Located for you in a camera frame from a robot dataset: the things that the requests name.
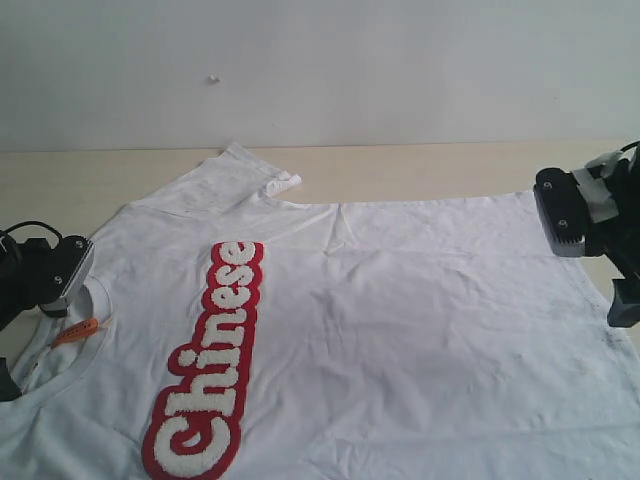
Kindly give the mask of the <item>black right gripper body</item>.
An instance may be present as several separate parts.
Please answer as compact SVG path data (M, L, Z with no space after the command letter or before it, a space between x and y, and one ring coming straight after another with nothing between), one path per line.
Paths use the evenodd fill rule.
M589 215L584 253L605 255L627 279L639 278L639 144L600 155L582 169Z

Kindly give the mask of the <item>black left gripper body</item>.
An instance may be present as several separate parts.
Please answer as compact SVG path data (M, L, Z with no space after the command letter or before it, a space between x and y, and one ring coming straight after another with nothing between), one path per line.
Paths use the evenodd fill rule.
M1 238L1 329L25 310L57 301L64 278L54 271L56 248L45 238Z

